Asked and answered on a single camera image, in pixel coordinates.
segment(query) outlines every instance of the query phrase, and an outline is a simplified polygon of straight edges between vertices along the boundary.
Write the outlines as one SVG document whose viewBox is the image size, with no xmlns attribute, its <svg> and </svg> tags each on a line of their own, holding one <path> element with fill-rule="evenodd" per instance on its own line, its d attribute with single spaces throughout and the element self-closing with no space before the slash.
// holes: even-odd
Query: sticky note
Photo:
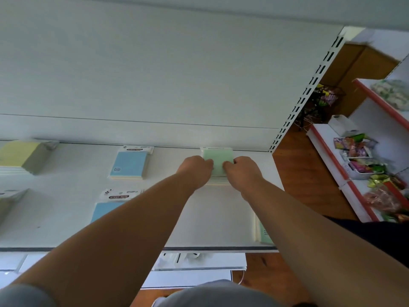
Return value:
<svg viewBox="0 0 409 307">
<path fill-rule="evenodd" d="M 203 148 L 202 157 L 204 160 L 213 160 L 212 176 L 226 176 L 223 163 L 226 161 L 233 163 L 233 150 L 230 148 Z"/>
</svg>

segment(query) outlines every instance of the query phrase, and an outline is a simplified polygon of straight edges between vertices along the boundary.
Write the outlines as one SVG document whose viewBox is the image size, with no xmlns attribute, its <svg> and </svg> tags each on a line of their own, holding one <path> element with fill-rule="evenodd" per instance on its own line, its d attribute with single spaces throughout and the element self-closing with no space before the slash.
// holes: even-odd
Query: person's left arm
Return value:
<svg viewBox="0 0 409 307">
<path fill-rule="evenodd" d="M 43 289 L 59 306 L 129 306 L 213 161 L 187 158 L 176 174 L 91 223 L 13 284 Z"/>
</svg>

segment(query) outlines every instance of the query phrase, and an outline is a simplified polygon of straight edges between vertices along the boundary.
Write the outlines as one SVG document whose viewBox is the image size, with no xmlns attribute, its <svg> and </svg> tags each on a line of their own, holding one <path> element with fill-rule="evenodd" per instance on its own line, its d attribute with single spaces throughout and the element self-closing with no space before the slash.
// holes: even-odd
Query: person's left hand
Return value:
<svg viewBox="0 0 409 307">
<path fill-rule="evenodd" d="M 200 156 L 186 158 L 179 166 L 176 173 L 184 173 L 188 176 L 189 182 L 197 190 L 206 184 L 210 179 L 213 170 L 213 160 L 204 160 Z"/>
</svg>

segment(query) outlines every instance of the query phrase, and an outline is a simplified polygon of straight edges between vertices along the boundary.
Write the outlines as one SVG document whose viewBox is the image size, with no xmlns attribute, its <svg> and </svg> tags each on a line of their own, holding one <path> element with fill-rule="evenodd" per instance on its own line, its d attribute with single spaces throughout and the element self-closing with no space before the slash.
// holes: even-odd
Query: gray sleeve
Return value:
<svg viewBox="0 0 409 307">
<path fill-rule="evenodd" d="M 57 307 L 57 304 L 39 288 L 11 284 L 0 290 L 0 307 Z"/>
</svg>

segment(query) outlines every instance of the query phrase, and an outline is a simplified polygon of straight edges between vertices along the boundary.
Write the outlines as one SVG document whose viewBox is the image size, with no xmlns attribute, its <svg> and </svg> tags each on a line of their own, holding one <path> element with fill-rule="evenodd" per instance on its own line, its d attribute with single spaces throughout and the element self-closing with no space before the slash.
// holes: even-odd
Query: person's right hand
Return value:
<svg viewBox="0 0 409 307">
<path fill-rule="evenodd" d="M 223 168 L 228 174 L 230 184 L 241 193 L 243 193 L 247 187 L 251 187 L 254 182 L 263 179 L 263 175 L 257 164 L 247 156 L 235 158 L 234 164 L 224 162 Z"/>
</svg>

